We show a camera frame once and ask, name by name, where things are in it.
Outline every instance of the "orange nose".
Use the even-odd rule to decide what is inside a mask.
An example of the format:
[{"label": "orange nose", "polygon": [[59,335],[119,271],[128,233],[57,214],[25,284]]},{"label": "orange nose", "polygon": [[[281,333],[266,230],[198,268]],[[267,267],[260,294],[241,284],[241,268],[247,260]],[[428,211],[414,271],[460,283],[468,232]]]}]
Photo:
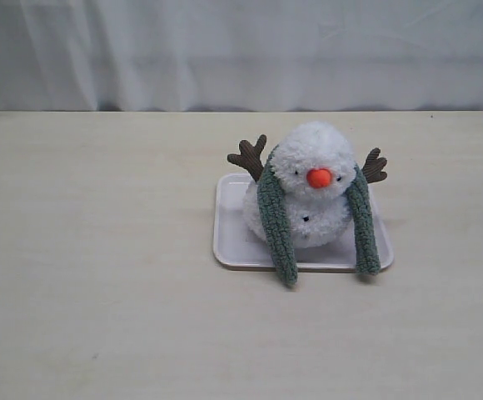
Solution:
[{"label": "orange nose", "polygon": [[306,180],[314,189],[326,188],[332,182],[332,173],[328,169],[311,169]]}]

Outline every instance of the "white tray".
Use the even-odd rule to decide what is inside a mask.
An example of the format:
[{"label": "white tray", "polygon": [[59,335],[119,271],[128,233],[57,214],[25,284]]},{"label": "white tray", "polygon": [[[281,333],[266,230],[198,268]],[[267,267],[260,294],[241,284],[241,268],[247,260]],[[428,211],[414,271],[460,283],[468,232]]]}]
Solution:
[{"label": "white tray", "polygon": [[[217,260],[229,269],[272,271],[274,268],[267,245],[247,227],[242,216],[242,199],[250,181],[251,175],[248,173],[231,173],[219,180],[213,252]],[[393,263],[393,251],[371,189],[370,197],[376,245],[381,269],[385,270]],[[353,224],[334,243],[296,250],[296,258],[301,272],[354,272],[356,251]]]}]

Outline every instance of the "white curtain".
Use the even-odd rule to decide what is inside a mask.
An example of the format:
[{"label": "white curtain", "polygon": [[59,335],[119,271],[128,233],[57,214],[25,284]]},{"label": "white curtain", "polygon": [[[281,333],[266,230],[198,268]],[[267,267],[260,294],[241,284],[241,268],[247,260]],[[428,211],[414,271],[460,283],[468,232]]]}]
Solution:
[{"label": "white curtain", "polygon": [[0,110],[483,109],[483,0],[0,0]]}]

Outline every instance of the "green knitted scarf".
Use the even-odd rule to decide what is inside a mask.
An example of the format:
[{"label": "green knitted scarf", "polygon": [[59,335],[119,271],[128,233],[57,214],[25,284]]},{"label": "green knitted scarf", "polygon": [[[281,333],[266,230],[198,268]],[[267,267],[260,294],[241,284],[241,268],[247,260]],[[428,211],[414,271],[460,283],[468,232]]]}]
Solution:
[{"label": "green knitted scarf", "polygon": [[[276,273],[287,287],[292,288],[297,282],[297,262],[286,215],[284,191],[272,171],[272,157],[273,152],[258,181],[258,206]],[[376,275],[381,264],[376,249],[367,180],[357,165],[355,170],[356,178],[346,190],[346,196],[354,222],[356,272]]]}]

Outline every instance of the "reindeer antler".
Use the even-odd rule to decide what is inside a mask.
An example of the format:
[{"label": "reindeer antler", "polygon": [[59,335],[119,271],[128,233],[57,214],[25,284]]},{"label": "reindeer antler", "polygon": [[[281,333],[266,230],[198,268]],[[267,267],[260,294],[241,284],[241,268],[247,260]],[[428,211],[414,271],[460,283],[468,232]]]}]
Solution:
[{"label": "reindeer antler", "polygon": [[229,154],[227,156],[227,161],[246,169],[255,182],[258,182],[261,172],[264,170],[264,166],[261,164],[260,155],[266,146],[266,142],[266,135],[260,135],[254,146],[252,146],[247,140],[242,140],[239,144],[240,154]]},{"label": "reindeer antler", "polygon": [[384,171],[384,167],[387,165],[388,160],[384,157],[378,157],[381,154],[381,150],[375,147],[369,152],[366,158],[366,163],[361,171],[364,173],[367,183],[376,183],[388,178],[388,174]]}]

